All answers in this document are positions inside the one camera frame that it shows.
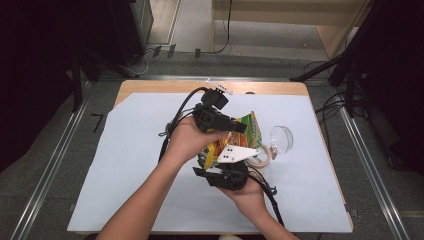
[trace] person's left hand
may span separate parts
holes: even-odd
[[[228,132],[213,131],[203,133],[196,126],[192,116],[186,117],[174,129],[165,155],[171,155],[174,161],[186,163],[199,154],[206,145],[224,138]]]

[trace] snack bag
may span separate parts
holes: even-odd
[[[237,118],[236,121],[246,124],[246,131],[243,134],[231,132],[227,137],[208,144],[203,152],[198,155],[197,162],[203,169],[217,166],[218,162],[216,160],[228,144],[254,149],[258,149],[261,146],[262,136],[255,112],[252,111],[244,117]]]

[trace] white paper sheet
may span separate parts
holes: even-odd
[[[108,115],[94,161],[82,187],[68,231],[100,231],[113,213],[143,183],[158,161],[164,131],[187,94],[135,93]],[[200,102],[196,94],[186,105]],[[271,161],[265,178],[292,232],[351,232],[337,178],[307,96],[233,95],[221,112],[241,117],[255,111],[263,142],[273,126],[288,127],[293,148]],[[257,232],[219,190],[195,176],[186,164],[163,204],[153,231]]]

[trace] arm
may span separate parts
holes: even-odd
[[[268,212],[261,187],[252,179],[237,191],[220,189],[268,240],[298,239]]]
[[[97,239],[147,239],[181,167],[225,132],[202,133],[187,117],[174,130],[165,155],[146,181],[106,223]]]

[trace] table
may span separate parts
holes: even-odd
[[[286,227],[293,232],[351,232],[352,221],[345,210],[305,85],[228,81],[222,84],[235,94],[228,96],[229,103],[221,112],[238,117],[253,108],[264,142],[269,141],[265,133],[276,122],[287,124],[293,132],[293,149],[265,169],[265,178],[271,185],[277,185],[279,192],[275,198]],[[128,80],[122,84],[68,231],[96,232],[103,227],[156,166],[163,141],[157,134],[175,115],[187,92],[199,86],[211,87],[203,81],[183,80]],[[199,102],[200,97],[201,94],[193,96],[187,108]],[[264,101],[271,102],[261,108],[255,105]],[[266,117],[269,107],[278,107],[279,111]],[[152,232],[257,233],[231,200],[210,187],[205,179],[195,176],[192,167],[197,167],[196,161],[189,161],[181,169]]]
[[[212,0],[212,46],[215,20],[227,20],[229,0]],[[231,21],[314,25],[331,59],[366,15],[369,0],[233,0]]]

